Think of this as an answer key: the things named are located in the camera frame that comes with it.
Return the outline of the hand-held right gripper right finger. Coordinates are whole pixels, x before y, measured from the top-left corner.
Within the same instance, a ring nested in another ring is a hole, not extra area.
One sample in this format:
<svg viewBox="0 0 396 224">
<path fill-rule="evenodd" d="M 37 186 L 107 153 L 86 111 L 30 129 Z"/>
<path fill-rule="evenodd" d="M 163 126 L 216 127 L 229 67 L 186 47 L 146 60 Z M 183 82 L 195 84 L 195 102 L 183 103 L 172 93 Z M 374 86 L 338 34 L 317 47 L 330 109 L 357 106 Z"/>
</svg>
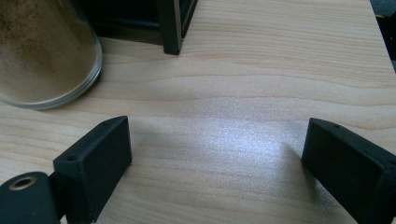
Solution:
<svg viewBox="0 0 396 224">
<path fill-rule="evenodd" d="M 303 166 L 359 224 L 396 218 L 396 155 L 347 128 L 310 119 Z"/>
</svg>

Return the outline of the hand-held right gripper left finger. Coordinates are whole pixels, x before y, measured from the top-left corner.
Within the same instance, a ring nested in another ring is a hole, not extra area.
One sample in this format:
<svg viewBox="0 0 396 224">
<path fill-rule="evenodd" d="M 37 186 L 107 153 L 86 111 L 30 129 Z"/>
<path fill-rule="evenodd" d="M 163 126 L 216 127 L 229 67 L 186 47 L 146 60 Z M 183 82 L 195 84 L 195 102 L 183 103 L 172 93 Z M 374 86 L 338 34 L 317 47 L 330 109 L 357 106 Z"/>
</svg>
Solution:
<svg viewBox="0 0 396 224">
<path fill-rule="evenodd" d="M 96 221 L 131 163 L 126 116 L 101 122 L 57 157 L 53 166 L 57 182 L 68 193 L 68 223 Z"/>
</svg>

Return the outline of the white-lidded jar of brown powder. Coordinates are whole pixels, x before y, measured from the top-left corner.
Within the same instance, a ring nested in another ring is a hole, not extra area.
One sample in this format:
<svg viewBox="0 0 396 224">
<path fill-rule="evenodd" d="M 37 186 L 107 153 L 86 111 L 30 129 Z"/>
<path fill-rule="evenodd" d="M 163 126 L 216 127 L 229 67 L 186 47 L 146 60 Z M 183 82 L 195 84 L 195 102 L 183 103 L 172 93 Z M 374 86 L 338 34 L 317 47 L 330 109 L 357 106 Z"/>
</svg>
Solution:
<svg viewBox="0 0 396 224">
<path fill-rule="evenodd" d="M 102 61 L 78 0 L 0 0 L 0 101 L 66 104 L 94 83 Z"/>
</svg>

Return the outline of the black metal rack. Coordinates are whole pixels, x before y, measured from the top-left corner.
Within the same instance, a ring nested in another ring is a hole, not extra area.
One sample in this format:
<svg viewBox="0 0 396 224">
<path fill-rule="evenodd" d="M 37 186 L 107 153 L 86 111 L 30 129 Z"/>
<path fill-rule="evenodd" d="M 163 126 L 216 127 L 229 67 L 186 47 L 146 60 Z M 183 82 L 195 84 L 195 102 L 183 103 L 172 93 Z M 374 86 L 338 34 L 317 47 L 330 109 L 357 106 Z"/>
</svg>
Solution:
<svg viewBox="0 0 396 224">
<path fill-rule="evenodd" d="M 78 0 L 98 35 L 120 35 L 126 30 L 161 34 L 163 51 L 178 55 L 198 0 Z"/>
</svg>

